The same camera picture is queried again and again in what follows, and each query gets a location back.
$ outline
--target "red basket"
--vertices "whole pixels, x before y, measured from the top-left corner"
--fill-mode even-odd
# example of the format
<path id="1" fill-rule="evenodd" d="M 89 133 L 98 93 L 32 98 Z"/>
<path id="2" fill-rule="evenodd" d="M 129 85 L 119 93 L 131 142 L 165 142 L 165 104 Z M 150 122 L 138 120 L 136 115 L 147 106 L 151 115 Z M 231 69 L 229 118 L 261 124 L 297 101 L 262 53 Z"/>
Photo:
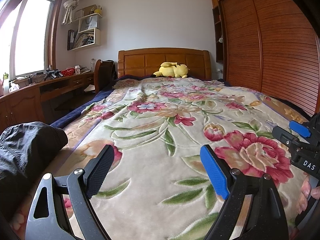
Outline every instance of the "red basket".
<path id="1" fill-rule="evenodd" d="M 74 68 L 69 68 L 69 69 L 61 71 L 61 73 L 62 73 L 62 75 L 67 77 L 67 76 L 72 76 L 75 73 L 75 71 L 76 70 Z"/>

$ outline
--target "yellow plush toy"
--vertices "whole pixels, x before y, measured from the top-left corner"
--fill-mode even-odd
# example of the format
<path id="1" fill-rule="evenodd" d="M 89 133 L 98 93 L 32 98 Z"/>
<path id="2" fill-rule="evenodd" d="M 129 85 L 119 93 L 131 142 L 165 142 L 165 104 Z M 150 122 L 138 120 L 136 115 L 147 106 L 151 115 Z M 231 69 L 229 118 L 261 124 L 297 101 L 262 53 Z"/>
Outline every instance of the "yellow plush toy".
<path id="1" fill-rule="evenodd" d="M 185 64 L 177 62 L 164 62 L 161 64 L 159 71 L 154 72 L 152 77 L 182 77 L 186 78 L 188 74 L 188 67 Z"/>

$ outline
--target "human hand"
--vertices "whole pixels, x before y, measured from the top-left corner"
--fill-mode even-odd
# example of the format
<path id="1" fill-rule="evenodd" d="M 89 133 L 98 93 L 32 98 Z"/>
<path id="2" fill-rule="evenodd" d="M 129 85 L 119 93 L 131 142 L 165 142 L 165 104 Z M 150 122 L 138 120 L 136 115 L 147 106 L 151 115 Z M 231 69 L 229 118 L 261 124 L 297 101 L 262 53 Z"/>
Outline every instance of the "human hand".
<path id="1" fill-rule="evenodd" d="M 311 193 L 311 196 L 315 199 L 319 199 L 320 198 L 320 187 L 316 187 L 311 189 L 311 185 L 309 183 L 309 178 L 310 175 L 307 175 L 302 186 L 301 186 L 301 193 L 300 196 L 298 198 L 298 202 L 297 202 L 297 211 L 299 214 L 301 214 L 302 211 L 305 211 L 308 205 L 308 196 Z"/>

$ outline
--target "screw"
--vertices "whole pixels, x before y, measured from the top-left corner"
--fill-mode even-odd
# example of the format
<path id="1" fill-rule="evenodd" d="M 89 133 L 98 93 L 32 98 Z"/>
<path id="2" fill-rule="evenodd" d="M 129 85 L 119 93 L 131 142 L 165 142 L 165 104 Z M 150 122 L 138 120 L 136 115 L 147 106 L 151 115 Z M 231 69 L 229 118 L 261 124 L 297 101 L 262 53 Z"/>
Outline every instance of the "screw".
<path id="1" fill-rule="evenodd" d="M 239 170 L 239 169 L 232 169 L 232 170 L 231 170 L 231 173 L 232 173 L 233 175 L 239 175 L 239 174 L 240 174 L 240 170 Z"/>
<path id="2" fill-rule="evenodd" d="M 78 174 L 80 175 L 82 173 L 82 171 L 83 171 L 82 169 L 76 169 L 73 173 L 76 175 L 78 175 Z"/>
<path id="3" fill-rule="evenodd" d="M 45 179 L 45 180 L 50 179 L 51 178 L 51 174 L 50 173 L 46 173 L 46 174 L 43 175 L 42 178 Z"/>
<path id="4" fill-rule="evenodd" d="M 268 173 L 263 174 L 264 179 L 271 179 L 271 176 Z"/>

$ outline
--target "water bottle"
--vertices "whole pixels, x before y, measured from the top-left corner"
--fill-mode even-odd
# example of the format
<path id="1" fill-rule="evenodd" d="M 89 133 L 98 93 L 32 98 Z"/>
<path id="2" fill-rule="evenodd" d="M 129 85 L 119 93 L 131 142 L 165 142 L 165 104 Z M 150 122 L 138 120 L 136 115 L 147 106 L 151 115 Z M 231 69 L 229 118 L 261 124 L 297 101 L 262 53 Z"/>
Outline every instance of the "water bottle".
<path id="1" fill-rule="evenodd" d="M 96 66 L 96 61 L 94 58 L 91 59 L 91 71 L 94 72 L 94 67 Z"/>

